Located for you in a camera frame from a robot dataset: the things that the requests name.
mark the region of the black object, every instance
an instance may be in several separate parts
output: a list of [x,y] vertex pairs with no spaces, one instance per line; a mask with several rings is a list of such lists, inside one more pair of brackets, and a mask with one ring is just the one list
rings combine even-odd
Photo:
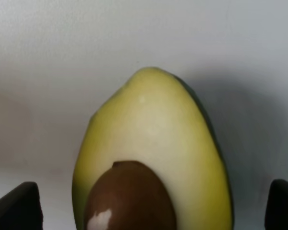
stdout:
[[35,182],[24,182],[0,199],[0,230],[42,230],[43,213]]
[[265,213],[266,230],[288,230],[288,182],[274,180]]

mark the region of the avocado pit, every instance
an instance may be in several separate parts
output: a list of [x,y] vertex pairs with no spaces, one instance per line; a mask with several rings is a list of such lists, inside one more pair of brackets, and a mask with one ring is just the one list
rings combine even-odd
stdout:
[[138,161],[117,161],[92,187],[86,230],[176,230],[176,215],[157,175]]

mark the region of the avocado flesh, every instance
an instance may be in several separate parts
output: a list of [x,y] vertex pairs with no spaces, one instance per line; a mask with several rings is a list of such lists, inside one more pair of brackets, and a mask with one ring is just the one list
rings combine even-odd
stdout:
[[139,70],[92,117],[73,175],[78,230],[93,184],[126,160],[162,180],[178,230],[232,229],[226,170],[205,118],[181,82],[161,69]]

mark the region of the avocado skin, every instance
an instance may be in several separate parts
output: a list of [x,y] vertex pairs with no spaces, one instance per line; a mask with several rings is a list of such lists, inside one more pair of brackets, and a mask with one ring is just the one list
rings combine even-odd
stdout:
[[234,201],[233,201],[233,196],[232,196],[232,189],[230,186],[230,181],[229,181],[229,176],[228,176],[228,170],[224,161],[224,157],[223,157],[223,153],[222,150],[220,148],[220,144],[216,138],[216,133],[215,130],[212,126],[211,120],[209,118],[209,115],[207,113],[207,111],[205,110],[203,104],[201,103],[200,99],[198,98],[198,96],[196,95],[195,91],[181,78],[173,75],[178,81],[179,83],[184,87],[184,89],[188,92],[188,94],[192,97],[192,99],[194,100],[195,104],[197,105],[198,109],[201,111],[201,114],[203,115],[206,125],[208,127],[208,130],[210,132],[210,135],[212,137],[212,140],[216,146],[217,152],[219,154],[219,157],[221,159],[221,161],[223,162],[224,165],[224,169],[226,172],[226,179],[227,179],[227,185],[228,185],[228,191],[229,191],[229,196],[230,196],[230,205],[231,205],[231,216],[232,216],[232,228],[234,229],[234,225],[235,225],[235,214],[234,214]]

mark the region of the white background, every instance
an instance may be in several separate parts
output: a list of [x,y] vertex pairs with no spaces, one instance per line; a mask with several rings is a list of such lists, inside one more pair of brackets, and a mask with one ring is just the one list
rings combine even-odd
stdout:
[[288,0],[0,0],[0,197],[40,187],[44,229],[74,230],[89,117],[137,69],[186,80],[228,165],[237,230],[264,229],[288,180]]

